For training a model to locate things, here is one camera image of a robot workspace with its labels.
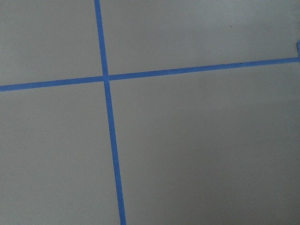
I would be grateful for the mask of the blue tape line edge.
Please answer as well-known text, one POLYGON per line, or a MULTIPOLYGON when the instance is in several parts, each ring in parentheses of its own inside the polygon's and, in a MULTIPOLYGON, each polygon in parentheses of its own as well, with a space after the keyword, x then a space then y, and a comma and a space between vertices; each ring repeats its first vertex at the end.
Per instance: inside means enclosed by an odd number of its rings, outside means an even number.
POLYGON ((300 40, 297 41, 298 58, 300 58, 300 40))

